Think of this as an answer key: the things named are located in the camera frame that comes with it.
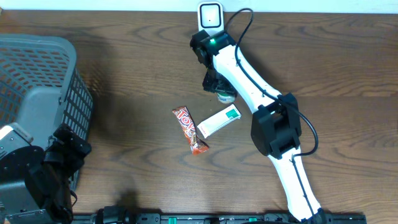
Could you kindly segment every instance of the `white wall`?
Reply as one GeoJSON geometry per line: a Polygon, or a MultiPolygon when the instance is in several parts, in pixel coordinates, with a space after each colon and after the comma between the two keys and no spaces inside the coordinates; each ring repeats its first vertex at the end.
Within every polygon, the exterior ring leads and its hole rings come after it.
{"type": "MultiPolygon", "coordinates": [[[[203,0],[0,0],[4,9],[196,11],[203,0]]],[[[224,11],[398,13],[398,0],[219,0],[224,11]]]]}

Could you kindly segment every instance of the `wooden table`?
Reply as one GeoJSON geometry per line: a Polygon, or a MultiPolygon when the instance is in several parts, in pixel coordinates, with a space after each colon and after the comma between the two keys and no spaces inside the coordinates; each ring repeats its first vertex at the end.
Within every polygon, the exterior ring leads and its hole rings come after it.
{"type": "MultiPolygon", "coordinates": [[[[248,17],[234,21],[235,38],[248,17]]],[[[225,108],[202,90],[205,67],[189,48],[196,31],[193,12],[3,12],[1,33],[68,39],[96,100],[75,212],[114,204],[173,213],[287,209],[241,98],[242,118],[206,139],[207,153],[191,155],[172,109],[188,106],[198,124],[225,108]]],[[[241,47],[315,125],[320,147],[304,164],[322,207],[396,223],[398,16],[256,13],[241,47]]],[[[306,151],[313,137],[302,127],[306,151]]]]}

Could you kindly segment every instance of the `white package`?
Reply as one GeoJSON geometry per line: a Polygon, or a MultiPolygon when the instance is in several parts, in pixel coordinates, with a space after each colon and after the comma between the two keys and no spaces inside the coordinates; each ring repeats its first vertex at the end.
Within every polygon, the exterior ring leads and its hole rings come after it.
{"type": "Polygon", "coordinates": [[[222,127],[236,119],[240,119],[241,117],[241,113],[238,111],[238,109],[236,109],[235,105],[232,104],[231,106],[201,122],[198,125],[198,128],[203,136],[207,138],[211,134],[220,130],[222,127]]]}

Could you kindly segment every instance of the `brown wrapper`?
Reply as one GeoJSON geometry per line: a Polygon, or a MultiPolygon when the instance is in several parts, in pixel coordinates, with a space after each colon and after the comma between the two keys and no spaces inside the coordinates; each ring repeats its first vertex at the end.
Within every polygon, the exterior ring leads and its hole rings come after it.
{"type": "Polygon", "coordinates": [[[193,123],[192,117],[186,106],[181,106],[173,110],[173,114],[177,117],[182,131],[185,133],[185,137],[191,146],[192,154],[197,155],[209,150],[206,143],[199,139],[195,124],[193,123]]]}

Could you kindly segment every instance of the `laundry basket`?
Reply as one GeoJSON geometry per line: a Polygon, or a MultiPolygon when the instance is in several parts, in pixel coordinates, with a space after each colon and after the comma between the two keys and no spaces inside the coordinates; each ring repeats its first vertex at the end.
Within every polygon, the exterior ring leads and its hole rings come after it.
{"type": "MultiPolygon", "coordinates": [[[[93,99],[76,69],[76,51],[59,37],[0,35],[0,126],[19,123],[43,149],[60,124],[88,137],[93,99]]],[[[78,172],[70,188],[76,189],[78,172]]]]}

